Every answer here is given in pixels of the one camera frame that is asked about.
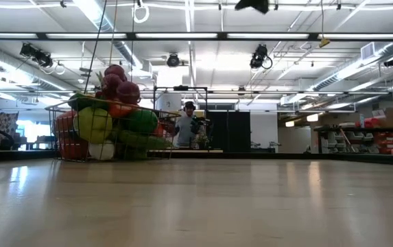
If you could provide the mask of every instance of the air vent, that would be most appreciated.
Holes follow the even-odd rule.
[[[367,45],[361,48],[361,59],[367,60],[373,57],[375,52],[376,51],[374,49],[374,42],[368,43]]]

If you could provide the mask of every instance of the cardboard box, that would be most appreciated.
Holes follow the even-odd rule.
[[[393,108],[372,111],[373,117],[379,120],[382,128],[393,128]]]

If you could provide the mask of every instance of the ceiling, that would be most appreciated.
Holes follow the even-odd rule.
[[[72,1],[65,1],[67,8],[46,7],[26,8],[31,5],[58,5],[57,1],[43,0],[9,0],[0,1],[0,32],[96,32],[97,29],[86,15],[75,6]],[[294,6],[307,11],[270,10],[262,15],[253,9],[234,11],[231,6],[237,1],[222,0],[222,11],[217,9],[218,0],[194,0],[195,10],[191,13],[190,23],[186,23],[184,0],[148,1],[155,3],[156,7],[149,7],[150,15],[144,23],[133,23],[132,8],[125,3],[133,1],[118,1],[124,5],[117,8],[115,29],[118,32],[393,32],[393,10],[377,10],[380,8],[393,8],[393,1],[376,0],[341,0],[345,7],[336,10],[336,0],[324,0],[323,6],[331,5],[334,8],[324,11],[324,25],[322,26],[322,12],[309,11],[310,8],[319,7],[319,0],[279,0],[280,6]],[[353,8],[367,2],[364,9],[352,14]],[[106,14],[114,18],[115,1],[108,1]],[[137,12],[142,17],[142,10]],[[270,57],[274,66],[265,73],[251,71],[249,63],[251,53],[258,44],[264,43],[271,51],[276,48]],[[23,42],[0,40],[0,52],[13,58],[24,61],[19,55]],[[83,89],[85,83],[80,84],[81,78],[82,42],[78,41],[32,41],[33,46],[51,53],[54,60],[66,67],[62,75],[52,73],[50,76],[63,82]],[[331,42],[324,48],[318,48],[319,42],[281,42],[275,41],[192,41],[194,50],[195,82],[197,86],[207,86],[211,89],[231,90],[238,86],[248,86],[247,89],[284,89],[300,90],[302,83],[314,80],[335,70],[360,54],[360,48],[368,42]],[[180,59],[189,60],[189,44],[187,41],[134,41],[128,42],[133,53],[139,59],[149,60],[154,71],[165,66],[164,58],[171,52],[178,53]],[[89,67],[94,42],[85,42],[83,67]],[[310,49],[309,54],[302,56]],[[93,72],[103,71],[111,63],[128,63],[121,57],[108,41],[97,43],[96,59],[93,63]],[[39,70],[32,61],[25,63],[31,68]],[[367,72],[362,72],[346,78],[347,80],[363,83],[378,76],[374,72],[377,67],[372,67]],[[132,79],[135,82],[152,88],[155,77]],[[91,77],[93,84],[98,84],[98,79]],[[280,98],[282,95],[263,95],[262,98]]]

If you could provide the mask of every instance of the green ball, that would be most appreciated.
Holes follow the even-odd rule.
[[[112,117],[103,109],[86,107],[73,118],[73,125],[83,140],[103,143],[112,131]]]
[[[151,110],[140,109],[126,117],[126,128],[141,134],[151,134],[158,125],[158,117]]]

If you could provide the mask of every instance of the ductwork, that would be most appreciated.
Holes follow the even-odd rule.
[[[41,82],[51,85],[59,90],[79,90],[79,88],[76,86],[59,80],[51,75],[47,75],[41,70],[28,65],[27,63],[0,52],[0,71],[8,71],[7,67],[19,67],[18,71],[21,71],[21,75],[27,76],[31,79],[39,78]]]
[[[318,78],[315,80],[307,91],[319,91],[331,84],[340,82],[364,69],[367,69],[370,65],[390,56],[393,56],[393,43],[380,42],[380,43],[370,43],[369,44],[369,56],[361,55],[357,56],[345,62],[344,64],[338,66],[332,72]],[[306,94],[297,94],[282,97],[281,102],[284,104],[297,102],[298,100],[306,97]]]
[[[102,19],[103,6],[102,0],[73,0],[73,2],[78,6],[78,8],[85,14],[85,16],[93,23],[97,28],[100,27],[100,22]],[[112,32],[114,25],[110,22],[109,16],[105,13],[103,18],[101,32]],[[143,64],[140,60],[132,54],[130,48],[123,41],[112,41],[115,49],[125,58],[132,66],[137,69],[142,69]]]

